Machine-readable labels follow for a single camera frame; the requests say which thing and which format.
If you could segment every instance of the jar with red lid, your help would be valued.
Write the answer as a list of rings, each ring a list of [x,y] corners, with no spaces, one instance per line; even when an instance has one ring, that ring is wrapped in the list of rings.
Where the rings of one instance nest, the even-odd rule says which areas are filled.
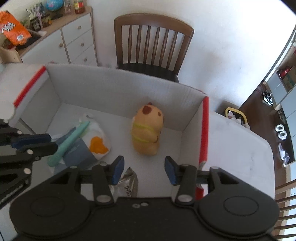
[[[74,0],[74,8],[75,8],[76,14],[85,12],[85,6],[83,4],[83,0]]]

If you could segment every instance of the orange blob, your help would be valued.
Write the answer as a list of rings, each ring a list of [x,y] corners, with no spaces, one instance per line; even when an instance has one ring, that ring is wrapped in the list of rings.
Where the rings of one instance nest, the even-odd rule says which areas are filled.
[[[109,151],[109,149],[104,146],[103,139],[99,137],[93,137],[91,139],[89,150],[96,154],[105,154],[107,151]]]

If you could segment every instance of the black sneaker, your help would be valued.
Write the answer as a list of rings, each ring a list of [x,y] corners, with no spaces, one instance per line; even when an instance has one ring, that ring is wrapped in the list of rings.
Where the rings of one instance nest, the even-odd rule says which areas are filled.
[[[271,92],[263,91],[263,100],[270,106],[274,105],[274,102],[272,101]]]

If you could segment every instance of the plush toy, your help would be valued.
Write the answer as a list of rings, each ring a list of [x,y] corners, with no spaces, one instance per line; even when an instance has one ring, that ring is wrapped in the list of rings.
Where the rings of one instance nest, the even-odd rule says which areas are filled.
[[[152,103],[138,110],[131,129],[133,146],[137,152],[148,156],[157,154],[163,121],[163,113]]]

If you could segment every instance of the orange snack bag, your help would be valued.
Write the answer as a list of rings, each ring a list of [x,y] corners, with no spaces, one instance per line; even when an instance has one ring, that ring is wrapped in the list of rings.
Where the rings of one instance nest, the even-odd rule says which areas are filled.
[[[13,45],[24,45],[31,37],[29,31],[17,21],[8,11],[0,12],[0,27],[2,33]]]

